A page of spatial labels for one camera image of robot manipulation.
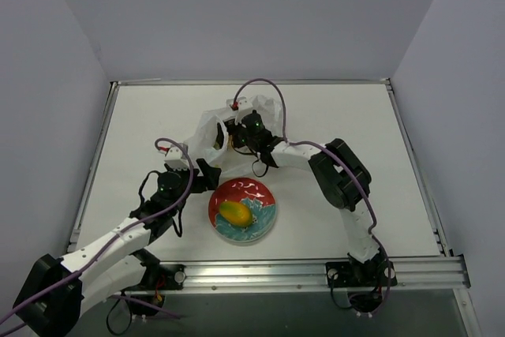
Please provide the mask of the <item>white plastic bag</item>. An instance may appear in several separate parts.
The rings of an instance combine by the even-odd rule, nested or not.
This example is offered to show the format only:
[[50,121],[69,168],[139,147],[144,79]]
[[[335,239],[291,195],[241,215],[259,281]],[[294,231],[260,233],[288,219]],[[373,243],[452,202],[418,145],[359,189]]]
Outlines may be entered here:
[[[271,97],[255,95],[247,98],[263,119],[268,130],[276,136],[282,135],[282,104]],[[246,155],[245,149],[234,150],[226,131],[227,106],[205,111],[194,134],[184,141],[190,158],[202,158],[211,166],[222,170],[225,178],[248,176],[260,171],[261,165],[255,158]]]

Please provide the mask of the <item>yellow green fake mango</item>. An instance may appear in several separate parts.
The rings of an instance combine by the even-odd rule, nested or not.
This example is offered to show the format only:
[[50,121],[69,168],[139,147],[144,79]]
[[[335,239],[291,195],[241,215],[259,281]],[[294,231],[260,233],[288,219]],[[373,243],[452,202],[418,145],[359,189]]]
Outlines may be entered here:
[[219,205],[219,214],[236,227],[248,227],[253,223],[253,214],[241,202],[223,201]]

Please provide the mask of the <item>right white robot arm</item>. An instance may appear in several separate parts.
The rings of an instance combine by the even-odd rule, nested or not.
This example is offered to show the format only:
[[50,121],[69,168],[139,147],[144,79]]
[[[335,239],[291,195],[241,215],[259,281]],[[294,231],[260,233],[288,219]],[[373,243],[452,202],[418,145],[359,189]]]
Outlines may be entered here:
[[224,122],[234,148],[247,148],[267,168],[296,168],[313,174],[326,201],[341,212],[349,243],[350,274],[358,283],[370,283],[387,260],[374,235],[376,214],[368,198],[371,174],[339,138],[324,146],[311,142],[286,142],[269,131],[259,113],[237,122]]

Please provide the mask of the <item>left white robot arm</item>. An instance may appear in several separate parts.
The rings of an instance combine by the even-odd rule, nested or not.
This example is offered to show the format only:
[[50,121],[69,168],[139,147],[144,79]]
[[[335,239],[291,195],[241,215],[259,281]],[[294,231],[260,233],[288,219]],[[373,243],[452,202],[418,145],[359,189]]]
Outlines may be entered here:
[[163,270],[147,246],[169,229],[181,236],[187,198],[217,189],[221,175],[204,159],[176,159],[165,168],[156,174],[157,190],[113,230],[59,258],[39,258],[11,313],[38,336],[65,336],[101,301],[130,287],[152,288]]

